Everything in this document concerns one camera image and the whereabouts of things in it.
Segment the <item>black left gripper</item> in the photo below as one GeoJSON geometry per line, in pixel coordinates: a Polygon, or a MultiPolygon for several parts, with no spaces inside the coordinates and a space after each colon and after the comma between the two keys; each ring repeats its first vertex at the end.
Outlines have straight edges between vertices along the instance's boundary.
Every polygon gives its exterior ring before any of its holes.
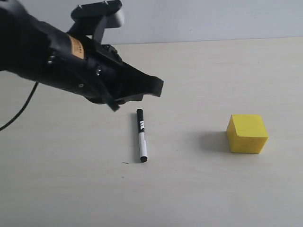
{"type": "Polygon", "coordinates": [[[123,62],[113,46],[67,33],[47,36],[45,85],[107,104],[116,112],[144,95],[160,97],[164,81],[123,62]]]}

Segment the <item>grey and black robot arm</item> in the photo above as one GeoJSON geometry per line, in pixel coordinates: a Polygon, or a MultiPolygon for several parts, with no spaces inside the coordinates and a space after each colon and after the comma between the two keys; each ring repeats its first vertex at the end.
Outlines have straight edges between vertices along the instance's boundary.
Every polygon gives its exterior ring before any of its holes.
{"type": "Polygon", "coordinates": [[[0,69],[80,95],[113,111],[144,95],[160,97],[163,80],[127,64],[102,44],[106,29],[121,27],[122,2],[78,5],[64,32],[30,15],[18,0],[0,3],[0,69]]]}

